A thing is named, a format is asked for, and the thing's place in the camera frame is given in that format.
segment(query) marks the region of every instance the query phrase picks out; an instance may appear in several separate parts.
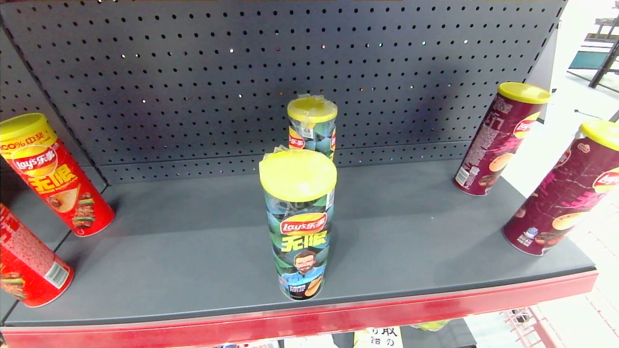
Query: red chip can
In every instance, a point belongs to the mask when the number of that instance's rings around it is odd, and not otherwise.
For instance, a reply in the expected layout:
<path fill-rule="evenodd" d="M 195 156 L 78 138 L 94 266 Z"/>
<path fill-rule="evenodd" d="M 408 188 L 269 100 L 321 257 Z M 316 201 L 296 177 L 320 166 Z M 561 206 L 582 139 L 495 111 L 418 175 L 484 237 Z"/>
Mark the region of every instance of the red chip can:
<path fill-rule="evenodd" d="M 619 184 L 619 124 L 585 122 L 537 189 L 503 226 L 518 250 L 541 256 Z"/>
<path fill-rule="evenodd" d="M 73 269 L 0 203 L 0 287 L 28 307 L 58 298 Z"/>
<path fill-rule="evenodd" d="M 534 85 L 500 84 L 456 173 L 456 187 L 473 196 L 488 194 L 550 96 Z"/>
<path fill-rule="evenodd" d="M 0 154 L 78 236 L 107 227 L 114 212 L 41 113 L 0 123 Z"/>

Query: pegboard backing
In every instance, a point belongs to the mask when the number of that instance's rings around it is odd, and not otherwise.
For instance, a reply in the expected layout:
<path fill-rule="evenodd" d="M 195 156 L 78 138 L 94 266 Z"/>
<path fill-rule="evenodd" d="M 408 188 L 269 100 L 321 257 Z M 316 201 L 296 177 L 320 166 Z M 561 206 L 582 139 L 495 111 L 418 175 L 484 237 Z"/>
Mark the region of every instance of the pegboard backing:
<path fill-rule="evenodd" d="M 335 152 L 339 167 L 457 159 L 464 156 L 469 142 L 442 142 L 424 145 L 382 146 L 341 149 Z M 103 175 L 112 183 L 133 183 L 170 179 L 203 178 L 256 173 L 262 155 L 135 163 L 103 166 Z"/>
<path fill-rule="evenodd" d="M 286 141 L 285 105 L 308 92 L 338 105 L 341 154 L 468 141 L 497 85 L 528 76 L 563 5 L 82 1 L 0 8 L 94 161 L 142 165 L 270 151 Z M 345 156 L 349 165 L 361 159 Z"/>
<path fill-rule="evenodd" d="M 80 165 L 89 165 L 78 143 L 69 135 L 43 92 L 26 69 L 24 62 L 13 49 L 9 38 L 0 28 L 0 120 L 4 121 L 24 113 L 40 112 L 47 116 L 50 125 Z M 13 169 L 0 160 L 2 171 Z"/>

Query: green chip can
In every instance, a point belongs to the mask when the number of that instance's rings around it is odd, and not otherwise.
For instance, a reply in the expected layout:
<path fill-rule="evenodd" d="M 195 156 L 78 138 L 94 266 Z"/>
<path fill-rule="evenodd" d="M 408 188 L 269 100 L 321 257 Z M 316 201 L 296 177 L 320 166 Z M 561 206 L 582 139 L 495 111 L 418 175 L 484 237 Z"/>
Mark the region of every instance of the green chip can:
<path fill-rule="evenodd" d="M 322 95 L 300 95 L 288 103 L 288 146 L 318 151 L 333 160 L 337 105 Z"/>
<path fill-rule="evenodd" d="M 260 162 L 267 220 L 279 285 L 292 300 L 322 289 L 337 170 L 310 150 L 279 150 Z"/>

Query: store shelf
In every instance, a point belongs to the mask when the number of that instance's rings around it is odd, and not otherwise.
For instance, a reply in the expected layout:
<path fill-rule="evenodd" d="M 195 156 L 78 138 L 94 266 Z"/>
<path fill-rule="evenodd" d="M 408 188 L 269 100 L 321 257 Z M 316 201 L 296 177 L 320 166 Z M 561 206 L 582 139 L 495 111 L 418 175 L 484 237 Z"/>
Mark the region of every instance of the store shelf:
<path fill-rule="evenodd" d="M 410 326 L 402 326 L 400 330 L 404 348 L 475 348 L 477 345 L 464 319 L 452 320 L 435 333 Z M 352 348 L 354 340 L 355 333 L 333 335 L 339 348 Z"/>
<path fill-rule="evenodd" d="M 11 348 L 209 345 L 458 318 L 591 290 L 595 266 L 569 240 L 542 258 L 508 245 L 500 227 L 524 198 L 502 179 L 485 198 L 460 192 L 458 164 L 341 168 L 326 284 L 307 302 L 278 289 L 256 175 L 111 186 L 116 221 L 58 250 L 74 283 L 45 307 L 18 305 L 3 333 Z"/>

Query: yellow plastic lid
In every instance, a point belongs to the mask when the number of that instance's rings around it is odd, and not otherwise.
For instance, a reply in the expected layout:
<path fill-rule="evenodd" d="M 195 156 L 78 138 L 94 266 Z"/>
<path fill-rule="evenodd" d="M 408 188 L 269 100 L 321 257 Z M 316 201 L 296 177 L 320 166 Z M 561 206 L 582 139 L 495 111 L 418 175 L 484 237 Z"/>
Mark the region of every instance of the yellow plastic lid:
<path fill-rule="evenodd" d="M 534 85 L 520 82 L 504 82 L 499 85 L 499 94 L 517 102 L 528 104 L 546 104 L 552 94 Z"/>
<path fill-rule="evenodd" d="M 42 113 L 27 113 L 0 122 L 0 141 L 7 141 L 47 127 L 47 118 Z"/>
<path fill-rule="evenodd" d="M 581 132 L 596 143 L 619 151 L 619 124 L 593 120 L 581 124 Z"/>
<path fill-rule="evenodd" d="M 264 190 L 288 202 L 320 198 L 331 192 L 337 181 L 333 161 L 312 150 L 275 149 L 264 156 L 259 171 Z"/>
<path fill-rule="evenodd" d="M 333 120 L 337 116 L 337 105 L 322 95 L 300 95 L 288 103 L 288 116 L 307 123 Z"/>

